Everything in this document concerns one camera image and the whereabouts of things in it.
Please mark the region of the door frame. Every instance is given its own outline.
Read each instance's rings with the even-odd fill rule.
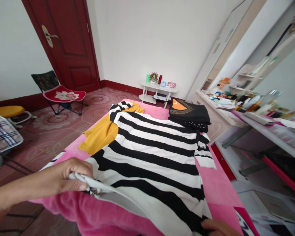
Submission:
[[[60,70],[57,66],[57,63],[56,63],[56,60],[55,58],[53,57],[52,55],[52,52],[50,50],[50,46],[49,44],[47,43],[47,40],[46,40],[46,37],[35,17],[35,14],[34,14],[34,11],[30,5],[30,0],[22,0],[22,3],[25,7],[25,10],[29,16],[29,19],[30,21],[32,22],[33,26],[34,26],[34,29],[38,35],[38,38],[41,42],[41,44],[43,45],[43,48],[47,54],[47,57],[50,61],[50,64],[52,66],[52,68],[54,69],[56,75],[57,75],[57,78],[59,80],[59,82],[61,84],[65,84],[64,82],[64,79],[62,78],[62,75],[60,73]],[[88,5],[86,3],[86,0],[83,0],[83,3],[84,3],[84,12],[85,12],[85,15],[86,15],[86,21],[87,21],[87,24],[88,24],[88,31],[89,31],[89,37],[90,37],[90,42],[91,42],[91,47],[92,47],[92,54],[93,54],[93,62],[94,62],[94,65],[95,65],[95,71],[96,71],[96,76],[97,76],[97,84],[98,84],[98,87],[101,89],[101,83],[100,83],[100,78],[99,78],[99,72],[98,72],[98,66],[97,66],[97,61],[96,61],[96,54],[95,54],[95,48],[94,48],[94,41],[93,41],[93,35],[92,35],[92,29],[91,29],[91,23],[89,21],[89,12],[88,12]]]

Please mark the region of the red bottle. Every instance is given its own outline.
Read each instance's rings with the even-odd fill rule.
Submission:
[[[161,84],[161,81],[162,81],[162,75],[160,75],[160,77],[158,78],[158,84]]]

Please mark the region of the black folded shirt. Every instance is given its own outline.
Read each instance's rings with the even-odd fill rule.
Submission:
[[[169,109],[169,120],[186,128],[207,133],[210,117],[204,105],[195,105],[182,100],[173,99]]]

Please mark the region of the door handle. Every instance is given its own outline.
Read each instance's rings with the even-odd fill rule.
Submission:
[[[44,25],[42,25],[42,30],[43,30],[43,32],[44,32],[44,34],[45,34],[45,37],[46,37],[46,39],[47,39],[47,42],[48,42],[48,44],[49,44],[49,46],[51,47],[51,48],[53,48],[53,43],[52,43],[52,40],[51,40],[51,37],[55,37],[55,38],[59,38],[57,35],[51,35],[49,32],[48,32],[48,30],[47,30],[47,28],[46,28],[46,26],[44,26]]]

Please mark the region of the striped shirt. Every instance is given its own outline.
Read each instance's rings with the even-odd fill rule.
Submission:
[[[158,120],[120,102],[109,111],[118,125],[116,139],[88,158],[94,178],[88,193],[149,218],[165,235],[206,235],[201,227],[211,218],[201,176],[195,165],[216,168],[209,138],[170,120]]]

